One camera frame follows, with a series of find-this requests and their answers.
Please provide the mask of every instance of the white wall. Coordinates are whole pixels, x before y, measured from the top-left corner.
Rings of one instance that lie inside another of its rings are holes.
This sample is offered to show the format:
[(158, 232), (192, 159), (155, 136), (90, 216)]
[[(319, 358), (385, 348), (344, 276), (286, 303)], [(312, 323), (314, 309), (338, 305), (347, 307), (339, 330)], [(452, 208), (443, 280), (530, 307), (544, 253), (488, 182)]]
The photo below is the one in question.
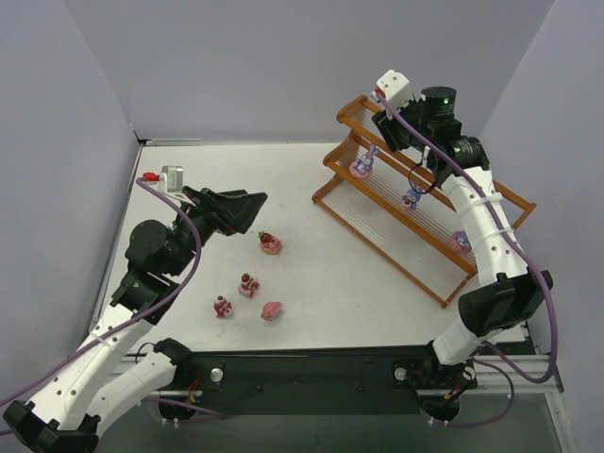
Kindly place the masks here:
[(138, 144), (60, 0), (0, 0), (0, 61), (4, 397), (81, 341)]
[(66, 0), (142, 138), (331, 141), (397, 68), (479, 134), (552, 0)]
[[(557, 0), (482, 134), (497, 177), (539, 204), (518, 236), (554, 277), (564, 400), (584, 452), (604, 445), (602, 24), (601, 0)], [(545, 309), (531, 327), (548, 339)]]

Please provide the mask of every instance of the rack shelf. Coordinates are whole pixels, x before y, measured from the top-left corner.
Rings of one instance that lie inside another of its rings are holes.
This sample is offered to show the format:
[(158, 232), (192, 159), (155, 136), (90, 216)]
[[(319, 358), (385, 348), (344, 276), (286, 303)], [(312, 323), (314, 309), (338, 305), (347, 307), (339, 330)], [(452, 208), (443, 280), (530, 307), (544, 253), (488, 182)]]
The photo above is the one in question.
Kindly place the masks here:
[[(408, 174), (419, 159), (413, 149), (391, 152), (386, 143), (366, 126), (367, 113), (380, 108), (366, 96), (360, 96), (338, 113), (340, 123), (350, 127), (348, 137), (324, 158), (323, 163), (334, 177), (312, 200), (332, 214), (371, 245), (380, 255), (419, 285), (441, 306), (446, 307), (476, 274), (472, 253), (460, 255), (452, 250), (449, 237), (461, 230), (461, 222), (447, 197), (439, 190), (424, 195), (417, 210), (401, 208), (402, 194), (409, 189)], [(355, 158), (364, 154), (370, 144), (380, 152), (373, 174), (356, 179), (348, 171)], [(434, 180), (430, 171), (418, 168), (411, 179), (427, 189)], [(518, 212), (512, 227), (517, 229), (536, 205), (502, 184), (495, 189)]]

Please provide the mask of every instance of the white bolt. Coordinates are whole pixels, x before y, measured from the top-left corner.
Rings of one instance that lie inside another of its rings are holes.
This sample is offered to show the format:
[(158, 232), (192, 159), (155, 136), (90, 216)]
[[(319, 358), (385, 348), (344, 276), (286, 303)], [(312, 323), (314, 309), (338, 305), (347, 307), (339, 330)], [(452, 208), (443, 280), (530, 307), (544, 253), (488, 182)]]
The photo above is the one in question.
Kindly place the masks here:
[(220, 368), (214, 368), (210, 371), (210, 379), (212, 380), (212, 382), (220, 382), (221, 380), (223, 380), (224, 375), (225, 373)]
[(398, 367), (394, 370), (394, 378), (396, 380), (405, 380), (407, 378), (407, 370), (402, 367)]

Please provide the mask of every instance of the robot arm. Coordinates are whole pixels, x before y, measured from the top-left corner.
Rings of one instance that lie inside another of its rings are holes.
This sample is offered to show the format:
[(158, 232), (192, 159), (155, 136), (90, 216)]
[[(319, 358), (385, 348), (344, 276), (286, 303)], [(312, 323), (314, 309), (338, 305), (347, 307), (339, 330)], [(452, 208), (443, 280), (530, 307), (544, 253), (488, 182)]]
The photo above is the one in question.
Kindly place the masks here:
[[(182, 185), (177, 167), (164, 167), (160, 175), (145, 174), (144, 179), (159, 183), (160, 198), (180, 202), (180, 215), (188, 220), (176, 218), (171, 227), (148, 220), (134, 228), (126, 251), (128, 271), (90, 336), (29, 401), (9, 405), (4, 419), (32, 451), (92, 452), (115, 420), (172, 382), (176, 367), (192, 352), (167, 339), (103, 387), (123, 356), (174, 303), (180, 285), (167, 276), (181, 274), (195, 257), (198, 263), (201, 247), (214, 232), (245, 233), (267, 199), (265, 193), (195, 191)], [(183, 285), (194, 269), (195, 264)]]
[[(461, 134), (461, 122), (454, 116), (456, 94), (451, 88), (431, 87), (416, 101), (409, 80), (392, 70), (372, 93), (386, 107), (373, 117), (384, 140), (394, 152), (410, 146), (425, 150), (423, 162), (434, 174), (434, 187), (453, 204), (474, 251), (480, 288), (460, 297), (456, 321), (431, 345), (438, 365), (445, 366), (467, 361), (502, 329), (529, 319), (544, 299), (538, 277), (514, 249), (522, 251), (501, 208), (502, 195), (495, 190), (482, 144)], [(451, 161), (476, 184), (458, 175)], [(548, 271), (542, 275), (551, 289)]]

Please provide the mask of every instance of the wooden rod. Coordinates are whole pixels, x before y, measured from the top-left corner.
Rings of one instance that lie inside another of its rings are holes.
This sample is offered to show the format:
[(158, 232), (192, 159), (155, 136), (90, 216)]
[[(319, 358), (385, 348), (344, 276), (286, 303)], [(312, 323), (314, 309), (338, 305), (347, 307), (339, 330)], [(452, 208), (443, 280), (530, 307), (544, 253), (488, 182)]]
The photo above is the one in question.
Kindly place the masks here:
[(348, 104), (343, 106), (340, 109), (340, 111), (338, 112), (338, 114), (336, 115), (336, 120), (338, 120), (338, 123), (341, 122), (340, 121), (341, 118), (343, 118), (345, 116), (349, 116), (353, 111), (355, 111), (355, 109), (362, 109), (364, 107), (364, 105), (362, 104), (363, 98), (366, 100), (367, 96), (362, 94), (354, 101), (349, 102)]
[(361, 238), (365, 243), (367, 243), (368, 245), (370, 245), (371, 248), (373, 248), (374, 250), (376, 250), (384, 259), (386, 259), (386, 261), (388, 261), (391, 265), (393, 265), (400, 272), (402, 272), (403, 274), (405, 274), (405, 276), (407, 276), (413, 283), (415, 283), (422, 290), (424, 290), (426, 293), (428, 293), (428, 295), (430, 295), (439, 304), (441, 304), (441, 307), (443, 307), (443, 308), (446, 307), (447, 304), (445, 303), (445, 301), (439, 295), (437, 295), (435, 292), (433, 292), (428, 286), (426, 286), (424, 283), (422, 283), (411, 272), (409, 272), (407, 269), (405, 269), (401, 264), (398, 263), (398, 261), (394, 260), (390, 255), (388, 255), (386, 252), (384, 252), (381, 248), (379, 248), (377, 245), (375, 245), (374, 243), (372, 243), (371, 241), (369, 241), (369, 239), (367, 239), (356, 228), (354, 228), (352, 225), (350, 225), (342, 216), (340, 216), (340, 214), (338, 214), (336, 211), (334, 211), (332, 208), (330, 208), (328, 205), (326, 205), (323, 200), (317, 200), (317, 203), (322, 208), (324, 208), (325, 210), (327, 210), (331, 215), (333, 215), (337, 220), (339, 220), (350, 231), (352, 231), (359, 238)]
[(470, 273), (474, 271), (475, 267), (472, 266), (468, 261), (464, 260), (460, 255), (458, 255), (455, 251), (453, 251), (449, 246), (441, 240), (439, 240), (436, 236), (430, 233), (425, 228), (421, 227), (417, 222), (415, 222), (410, 216), (397, 209), (394, 205), (387, 202), (383, 197), (381, 197), (378, 193), (376, 193), (369, 186), (361, 182), (359, 179), (356, 179), (348, 172), (348, 169), (342, 168), (336, 162), (330, 162), (328, 167), (333, 170), (338, 176), (340, 176), (343, 180), (349, 182), (354, 187), (356, 187), (359, 191), (364, 193), (378, 205), (380, 205), (384, 210), (389, 212), (396, 220), (404, 224), (408, 229), (417, 234), (420, 238), (422, 238), (427, 243), (431, 244), (434, 248), (436, 248), (439, 252), (457, 264), (461, 269), (465, 272)]
[(344, 180), (341, 179), (338, 175), (334, 175), (332, 179), (330, 179), (325, 186), (319, 189), (312, 196), (312, 202), (316, 203), (320, 199), (322, 199), (325, 195), (333, 191), (336, 187), (342, 184)]
[(449, 295), (449, 297), (445, 300), (445, 303), (446, 303), (447, 306), (453, 301), (453, 299), (455, 298), (455, 296), (460, 293), (460, 291), (463, 289), (463, 287), (468, 284), (468, 281), (470, 281), (475, 275), (476, 275), (476, 271), (472, 272), (472, 273), (469, 273), (463, 279), (463, 281), (459, 284), (459, 286), (455, 290), (453, 290), (453, 293), (451, 293)]
[(535, 208), (537, 208), (537, 205), (535, 203), (530, 203), (525, 208), (524, 212), (520, 215), (520, 217), (518, 217), (516, 221), (512, 224), (512, 228), (514, 231), (518, 229), (522, 224), (524, 224), (525, 220), (527, 220), (527, 217), (530, 216), (530, 214), (534, 211)]
[(327, 162), (330, 160), (337, 160), (340, 155), (345, 153), (350, 146), (356, 146), (355, 141), (352, 140), (352, 137), (356, 137), (356, 134), (351, 130), (348, 136), (341, 142), (338, 146), (333, 148), (331, 151), (327, 153), (327, 155), (323, 158), (323, 164), (327, 167)]
[[(358, 135), (354, 134), (352, 136), (352, 140), (354, 140), (355, 142), (357, 142), (363, 148), (369, 149), (370, 143), (368, 141), (366, 141), (363, 137), (359, 137)], [(383, 153), (379, 153), (379, 155), (377, 155), (377, 156), (381, 160), (383, 160), (384, 162), (386, 162), (388, 165), (390, 165), (392, 168), (394, 168), (404, 178), (408, 178), (408, 176), (409, 176), (409, 170), (411, 168), (410, 167), (406, 167), (405, 165), (403, 165), (402, 163), (400, 163), (400, 161), (398, 159), (393, 159), (393, 156), (390, 155), (390, 154), (388, 154), (388, 151), (384, 151)], [(417, 184), (419, 187), (421, 187), (425, 191), (428, 189), (428, 187), (431, 184), (431, 182), (426, 182), (425, 179), (419, 177), (417, 175), (417, 172), (415, 172), (415, 171), (413, 171), (413, 174), (411, 175), (411, 181), (413, 181), (415, 184)], [(455, 208), (453, 208), (453, 203), (451, 203), (451, 200), (449, 200), (448, 197), (446, 197), (445, 194), (443, 192), (441, 192), (440, 190), (435, 189), (434, 191), (432, 191), (430, 193), (430, 195), (432, 195), (435, 198), (437, 198), (441, 203), (447, 205), (451, 210), (455, 210)]]

